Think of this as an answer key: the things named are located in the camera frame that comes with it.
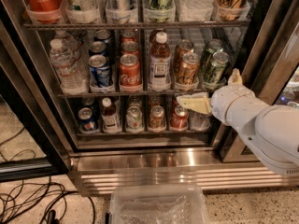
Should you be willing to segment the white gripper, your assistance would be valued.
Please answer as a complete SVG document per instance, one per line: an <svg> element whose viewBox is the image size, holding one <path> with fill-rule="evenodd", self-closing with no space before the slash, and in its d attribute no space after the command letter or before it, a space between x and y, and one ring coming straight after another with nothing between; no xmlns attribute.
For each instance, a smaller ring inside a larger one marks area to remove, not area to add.
<svg viewBox="0 0 299 224"><path fill-rule="evenodd" d="M256 98L254 92L243 84L242 76L237 68L234 68L228 79L227 86L216 90L210 99L202 92L181 95L177 98L178 104L197 113L212 114L224 125L228 125L226 118L229 107L240 98Z"/></svg>

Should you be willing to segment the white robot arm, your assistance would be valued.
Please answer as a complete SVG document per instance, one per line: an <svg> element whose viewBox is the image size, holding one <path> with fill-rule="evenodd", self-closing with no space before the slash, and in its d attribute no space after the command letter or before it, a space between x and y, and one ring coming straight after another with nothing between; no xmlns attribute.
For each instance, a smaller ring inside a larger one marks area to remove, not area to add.
<svg viewBox="0 0 299 224"><path fill-rule="evenodd" d="M211 114L235 129L241 140L270 171L299 176L299 109L268 105L243 85L238 69L228 84L210 98L201 92L180 95L178 104L197 113Z"/></svg>

